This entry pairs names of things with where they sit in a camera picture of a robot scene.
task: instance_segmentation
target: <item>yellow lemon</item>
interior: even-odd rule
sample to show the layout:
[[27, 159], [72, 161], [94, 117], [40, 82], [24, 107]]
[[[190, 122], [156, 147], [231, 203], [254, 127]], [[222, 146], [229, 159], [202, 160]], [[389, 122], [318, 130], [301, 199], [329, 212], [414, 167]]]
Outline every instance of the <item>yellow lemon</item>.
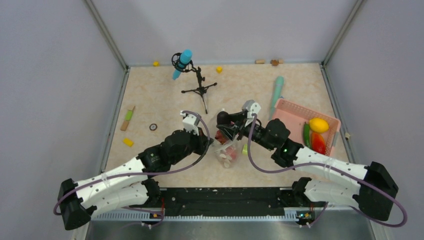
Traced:
[[310, 129], [316, 133], [322, 134], [329, 130], [329, 124], [324, 119], [314, 117], [309, 120]]

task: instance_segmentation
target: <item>green chili pepper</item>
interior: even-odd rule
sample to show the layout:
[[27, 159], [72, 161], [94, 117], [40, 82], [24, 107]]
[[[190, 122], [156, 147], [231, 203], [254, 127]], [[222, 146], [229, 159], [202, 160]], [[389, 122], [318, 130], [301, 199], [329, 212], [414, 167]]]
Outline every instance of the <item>green chili pepper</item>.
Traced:
[[305, 124], [303, 125], [303, 142], [305, 144], [306, 147], [311, 148], [311, 141], [309, 138], [309, 131], [310, 131], [310, 127], [309, 124], [307, 124], [305, 122]]

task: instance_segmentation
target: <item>yellow block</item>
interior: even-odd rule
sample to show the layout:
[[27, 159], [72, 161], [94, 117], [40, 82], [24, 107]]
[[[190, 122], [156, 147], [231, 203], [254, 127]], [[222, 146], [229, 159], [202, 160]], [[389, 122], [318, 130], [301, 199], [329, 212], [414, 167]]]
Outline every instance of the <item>yellow block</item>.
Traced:
[[129, 140], [128, 138], [124, 138], [122, 141], [124, 144], [128, 145], [129, 147], [132, 147], [134, 142]]
[[247, 155], [247, 154], [248, 154], [248, 145], [247, 145], [247, 144], [245, 144], [245, 145], [243, 146], [243, 150], [241, 151], [241, 153], [242, 153], [243, 155]]

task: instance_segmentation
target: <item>red bell pepper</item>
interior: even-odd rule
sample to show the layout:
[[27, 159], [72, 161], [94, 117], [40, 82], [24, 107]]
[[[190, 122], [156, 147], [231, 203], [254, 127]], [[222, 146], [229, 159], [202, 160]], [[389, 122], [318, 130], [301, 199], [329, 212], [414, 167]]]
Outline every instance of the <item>red bell pepper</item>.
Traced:
[[319, 154], [326, 154], [326, 141], [324, 141], [324, 138], [321, 136], [321, 134], [312, 132], [310, 136], [310, 143], [312, 150]]

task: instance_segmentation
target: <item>yellow toy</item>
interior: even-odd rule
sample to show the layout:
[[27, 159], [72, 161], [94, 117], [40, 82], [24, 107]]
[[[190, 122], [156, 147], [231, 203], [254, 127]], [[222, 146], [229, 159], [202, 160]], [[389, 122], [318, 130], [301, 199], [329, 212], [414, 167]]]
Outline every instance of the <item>yellow toy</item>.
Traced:
[[132, 147], [134, 142], [129, 140], [128, 138], [124, 138], [122, 141], [124, 144], [128, 145], [128, 147]]

